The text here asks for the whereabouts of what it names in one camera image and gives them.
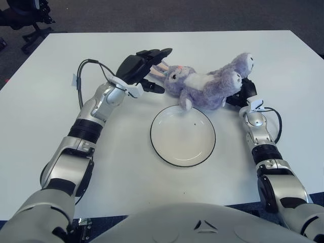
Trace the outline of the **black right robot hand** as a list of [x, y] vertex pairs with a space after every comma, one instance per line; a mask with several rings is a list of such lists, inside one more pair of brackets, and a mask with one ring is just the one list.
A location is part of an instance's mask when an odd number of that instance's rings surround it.
[[255, 84], [246, 78], [242, 79], [242, 87], [241, 90], [226, 98], [226, 103], [238, 106], [238, 107], [245, 107], [247, 106], [247, 99], [249, 97], [253, 97], [257, 95], [256, 86]]

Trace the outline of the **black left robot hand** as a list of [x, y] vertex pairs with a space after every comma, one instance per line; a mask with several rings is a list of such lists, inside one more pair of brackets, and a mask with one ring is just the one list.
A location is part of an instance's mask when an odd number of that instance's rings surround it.
[[172, 50], [172, 48], [143, 50], [135, 55], [129, 55], [119, 66], [116, 76], [128, 85], [141, 84], [145, 92], [163, 94], [165, 92], [163, 87], [148, 81], [145, 77], [150, 73], [151, 67], [160, 64]]

